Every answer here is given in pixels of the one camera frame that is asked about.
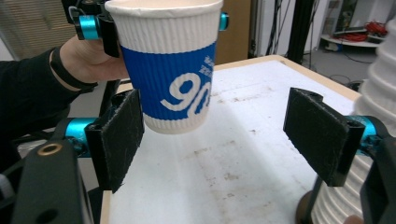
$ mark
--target wristband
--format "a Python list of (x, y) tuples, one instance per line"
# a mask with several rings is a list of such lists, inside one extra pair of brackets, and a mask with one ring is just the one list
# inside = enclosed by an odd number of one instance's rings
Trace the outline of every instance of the wristband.
[(79, 81), (75, 77), (73, 77), (67, 70), (64, 68), (64, 65), (62, 64), (61, 60), (61, 47), (55, 48), (55, 50), (52, 52), (52, 57), (50, 61), (50, 66), (55, 71), (56, 75), (63, 80), (65, 83), (68, 85), (81, 89), (81, 90), (87, 90), (91, 89), (98, 84), (95, 83), (85, 83), (82, 81)]

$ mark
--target stacked white cups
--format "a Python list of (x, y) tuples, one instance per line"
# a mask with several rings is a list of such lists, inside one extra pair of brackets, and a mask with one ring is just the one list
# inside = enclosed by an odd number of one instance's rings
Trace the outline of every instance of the stacked white cups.
[[(369, 78), (360, 88), (354, 114), (380, 119), (396, 136), (396, 20), (388, 22), (387, 30), (388, 36), (369, 67)], [(371, 164), (370, 158), (355, 156), (342, 188), (321, 186), (312, 212), (314, 223), (344, 223), (351, 215), (362, 217), (360, 191)]]
[(222, 0), (112, 0), (119, 35), (145, 123), (158, 133), (201, 125), (210, 101)]

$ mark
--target blue metal part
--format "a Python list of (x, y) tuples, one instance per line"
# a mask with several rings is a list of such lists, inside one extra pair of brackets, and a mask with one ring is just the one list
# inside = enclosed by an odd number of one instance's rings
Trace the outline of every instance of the blue metal part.
[(226, 12), (221, 12), (220, 15), (220, 26), (219, 26), (219, 30), (220, 31), (225, 31), (228, 27), (228, 23), (229, 23), (229, 16)]
[(99, 22), (93, 15), (79, 16), (79, 24), (81, 26), (82, 34), (87, 40), (99, 39)]
[(79, 157), (89, 158), (91, 156), (84, 128), (95, 120), (95, 118), (73, 119), (67, 126), (64, 136), (74, 146)]
[(364, 116), (346, 116), (347, 119), (353, 119), (365, 126), (363, 136), (361, 137), (361, 146), (358, 148), (357, 155), (367, 155), (365, 151), (378, 151), (379, 142), (382, 140), (376, 133), (374, 124)]

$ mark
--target white table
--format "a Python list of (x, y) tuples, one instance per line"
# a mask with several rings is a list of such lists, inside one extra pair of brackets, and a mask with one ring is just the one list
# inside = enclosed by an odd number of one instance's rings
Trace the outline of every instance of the white table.
[(316, 174), (283, 132), (290, 87), (342, 114), (359, 97), (280, 56), (216, 66), (205, 123), (147, 128), (124, 185), (104, 194), (102, 223), (294, 223)]

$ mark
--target paper cup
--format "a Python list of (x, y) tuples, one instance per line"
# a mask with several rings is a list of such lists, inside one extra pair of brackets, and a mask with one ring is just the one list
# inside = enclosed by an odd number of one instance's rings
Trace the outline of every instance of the paper cup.
[(146, 124), (185, 133), (208, 111), (222, 0), (106, 2)]

